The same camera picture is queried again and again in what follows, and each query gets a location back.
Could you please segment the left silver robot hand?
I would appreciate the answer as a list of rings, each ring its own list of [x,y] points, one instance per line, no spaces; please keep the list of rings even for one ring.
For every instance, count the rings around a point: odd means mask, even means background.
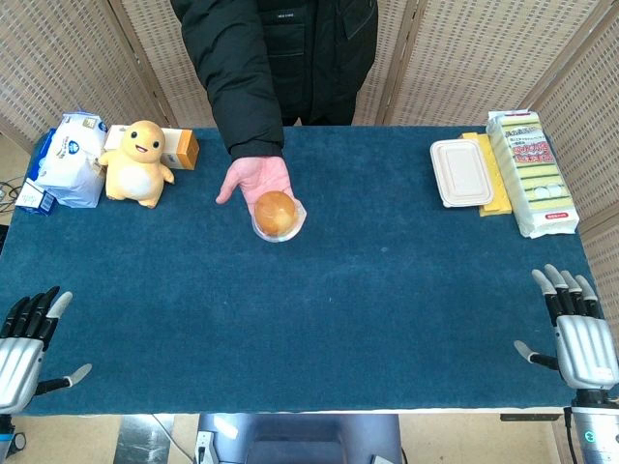
[[[1,324],[1,413],[23,411],[35,396],[70,389],[92,370],[86,363],[74,373],[39,379],[43,361],[58,322],[73,299],[54,286],[45,293],[15,302]]]

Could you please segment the person's bare hand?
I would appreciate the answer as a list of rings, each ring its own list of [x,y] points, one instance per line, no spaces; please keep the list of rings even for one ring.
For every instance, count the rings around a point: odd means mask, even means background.
[[[286,163],[280,157],[234,160],[226,172],[216,203],[225,204],[236,189],[242,192],[251,216],[254,215],[255,203],[264,193],[281,191],[294,197]]]

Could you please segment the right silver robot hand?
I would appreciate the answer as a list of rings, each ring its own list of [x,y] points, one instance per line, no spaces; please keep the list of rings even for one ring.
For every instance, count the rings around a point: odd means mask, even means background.
[[[574,390],[610,391],[618,385],[618,360],[610,326],[597,294],[582,275],[546,264],[531,276],[545,299],[555,340],[555,356],[532,350],[521,340],[514,346],[528,362],[560,373]]]

